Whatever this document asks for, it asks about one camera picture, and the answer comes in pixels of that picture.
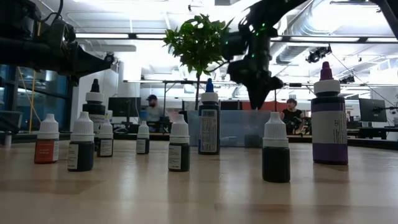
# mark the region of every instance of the potted plant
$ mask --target potted plant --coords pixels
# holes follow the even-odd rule
[[[197,92],[195,109],[198,109],[200,75],[210,75],[225,62],[221,56],[222,38],[229,31],[229,21],[225,22],[209,20],[209,16],[200,14],[193,19],[185,21],[180,29],[166,30],[165,45],[169,46],[174,57],[180,57],[181,66],[186,65],[188,71],[197,72]],[[212,71],[207,70],[209,64],[217,63],[219,67]]]

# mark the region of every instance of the red wall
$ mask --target red wall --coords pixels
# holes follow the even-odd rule
[[[278,111],[278,112],[282,112],[282,110],[287,109],[287,105],[286,105],[286,103],[279,103],[279,102],[276,102],[276,108],[277,108],[277,111]],[[251,110],[250,102],[248,102],[248,101],[247,101],[247,102],[243,101],[243,102],[242,102],[242,109],[243,109],[243,110]],[[262,108],[261,108],[260,110],[275,111],[275,101],[268,101],[268,102],[265,102],[265,103],[262,105]]]

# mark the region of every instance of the orange bottle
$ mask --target orange bottle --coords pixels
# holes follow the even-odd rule
[[[37,135],[34,158],[36,164],[51,164],[58,161],[59,138],[58,122],[54,114],[47,114],[40,124]]]

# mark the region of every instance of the computer monitor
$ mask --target computer monitor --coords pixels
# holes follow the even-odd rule
[[[384,109],[384,100],[359,99],[359,109],[361,110],[361,121],[368,122],[387,122],[387,113]]]
[[[220,110],[241,110],[242,102],[235,101],[220,101]]]
[[[109,97],[108,110],[114,117],[139,117],[141,98],[139,97]]]

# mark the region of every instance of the purple bottle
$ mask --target purple bottle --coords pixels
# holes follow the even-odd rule
[[[315,163],[348,164],[347,123],[340,81],[334,80],[329,62],[324,62],[321,79],[314,84],[316,98],[311,101],[312,157]]]

